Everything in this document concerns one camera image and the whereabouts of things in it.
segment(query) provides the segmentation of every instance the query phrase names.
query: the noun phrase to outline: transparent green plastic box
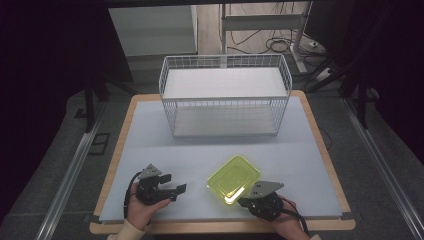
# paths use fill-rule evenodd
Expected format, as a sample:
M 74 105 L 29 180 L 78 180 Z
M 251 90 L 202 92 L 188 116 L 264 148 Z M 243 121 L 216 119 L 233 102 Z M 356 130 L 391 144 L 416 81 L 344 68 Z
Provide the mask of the transparent green plastic box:
M 224 203 L 233 204 L 253 187 L 260 176 L 258 169 L 244 157 L 236 155 L 209 177 L 207 185 Z

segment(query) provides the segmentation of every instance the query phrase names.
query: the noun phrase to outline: gray carpet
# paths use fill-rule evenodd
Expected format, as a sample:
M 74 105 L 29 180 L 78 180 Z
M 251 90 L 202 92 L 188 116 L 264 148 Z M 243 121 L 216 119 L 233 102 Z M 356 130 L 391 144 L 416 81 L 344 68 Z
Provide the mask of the gray carpet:
M 292 74 L 296 75 L 293 61 L 287 58 Z M 133 71 L 132 87 L 143 93 L 157 93 L 161 66 Z M 304 77 L 295 77 L 294 89 L 305 84 Z M 351 120 L 342 100 L 337 97 L 334 82 L 308 94 L 321 134 L 329 148 L 333 165 L 338 173 L 347 200 L 356 216 L 353 231 L 321 231 L 323 239 L 413 239 L 400 211 L 382 181 Z M 100 122 L 99 141 L 108 135 L 105 149 L 93 145 L 65 210 L 60 218 L 53 239 L 106 239 L 105 235 L 93 235 L 87 218 L 94 211 L 108 169 L 114 146 L 120 133 L 131 96 L 108 85 L 112 93 Z M 84 109 L 83 94 L 68 101 L 67 115 L 55 141 L 45 155 L 37 172 L 16 201 L 0 228 L 0 239 L 33 239 L 45 217 L 58 186 L 67 170 L 85 130 L 85 119 L 75 118 L 78 109 Z M 387 162 L 401 186 L 411 198 L 421 216 L 424 215 L 424 167 L 406 145 L 384 123 L 373 104 L 368 104 L 367 121 L 370 133 L 387 158 Z M 275 234 L 225 234 L 225 235 L 158 235 L 155 239 L 279 239 Z

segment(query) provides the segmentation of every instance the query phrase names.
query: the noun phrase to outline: floor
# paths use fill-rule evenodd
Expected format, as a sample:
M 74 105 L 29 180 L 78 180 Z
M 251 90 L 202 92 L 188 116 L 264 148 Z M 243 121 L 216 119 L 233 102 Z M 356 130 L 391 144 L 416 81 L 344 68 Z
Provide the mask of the floor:
M 282 4 L 233 4 L 231 11 L 237 14 L 253 11 L 272 13 L 281 11 Z M 291 3 L 283 11 L 291 12 Z M 300 6 L 293 11 L 299 12 Z M 219 28 L 217 5 L 198 7 L 199 15 L 199 54 L 219 54 Z M 234 42 L 239 43 L 254 32 L 234 32 Z M 228 46 L 245 52 L 258 53 L 266 50 L 265 42 L 270 36 L 283 35 L 291 39 L 290 31 L 261 31 L 244 43 L 232 42 L 227 35 Z M 307 68 L 313 71 L 324 58 L 319 54 L 323 48 L 309 48 L 304 38 L 303 54 L 316 52 L 307 59 Z M 230 53 L 239 53 L 229 49 Z M 289 52 L 284 52 L 287 64 L 293 74 L 293 89 L 302 89 L 306 84 L 314 84 L 308 76 L 300 76 Z M 128 58 L 134 83 L 131 87 L 142 93 L 157 93 L 157 79 L 161 68 L 161 57 Z M 349 115 L 344 99 L 338 96 L 337 89 L 342 79 L 335 81 L 316 93 L 307 94 L 309 104 L 320 127 L 333 165 L 346 198 L 354 213 L 357 225 L 353 231 L 320 231 L 323 239 L 418 239 L 411 233 L 404 215 L 387 182 L 381 177 L 373 156 L 364 144 L 354 120 Z M 131 95 L 113 85 L 108 85 L 111 99 L 104 107 L 104 116 L 97 129 L 98 134 L 109 136 L 104 149 L 91 146 L 76 179 L 63 213 L 55 227 L 51 239 L 105 239 L 105 235 L 93 235 L 89 232 L 89 223 L 96 206 L 106 171 L 113 154 L 114 145 L 126 114 Z M 33 239 L 40 229 L 50 204 L 54 200 L 63 176 L 72 162 L 78 144 L 84 135 L 85 119 L 76 118 L 79 109 L 85 108 L 84 95 L 78 93 L 68 100 L 67 114 L 37 172 L 16 201 L 13 209 L 0 227 L 0 239 Z M 420 216 L 424 216 L 424 167 L 411 153 L 408 147 L 385 124 L 375 110 L 373 103 L 367 105 L 368 133 L 381 150 L 385 162 L 390 167 L 402 191 Z M 158 235 L 146 236 L 146 239 L 278 239 L 275 234 L 225 234 L 225 235 Z

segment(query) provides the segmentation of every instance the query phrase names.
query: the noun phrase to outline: person's right hand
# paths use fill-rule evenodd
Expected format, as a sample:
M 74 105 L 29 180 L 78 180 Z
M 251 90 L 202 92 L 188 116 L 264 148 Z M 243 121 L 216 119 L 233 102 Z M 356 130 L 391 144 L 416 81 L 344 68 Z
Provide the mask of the person's right hand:
M 281 201 L 283 201 L 284 203 L 285 209 L 292 212 L 296 212 L 295 202 L 290 201 L 282 196 L 280 196 L 280 198 Z M 309 236 L 303 231 L 299 219 L 297 219 L 296 217 L 281 213 L 280 216 L 274 221 L 272 221 L 270 224 L 280 236 L 287 240 L 309 240 Z

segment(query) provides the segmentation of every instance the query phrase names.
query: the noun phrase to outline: person's left hand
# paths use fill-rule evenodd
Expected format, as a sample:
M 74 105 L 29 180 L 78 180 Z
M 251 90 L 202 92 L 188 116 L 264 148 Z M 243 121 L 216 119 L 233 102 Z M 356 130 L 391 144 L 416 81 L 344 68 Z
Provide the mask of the person's left hand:
M 144 231 L 144 228 L 149 223 L 152 216 L 158 211 L 171 203 L 171 199 L 162 200 L 154 205 L 145 205 L 140 202 L 135 196 L 137 192 L 138 183 L 131 186 L 130 200 L 128 203 L 127 221 L 130 222 L 137 229 Z

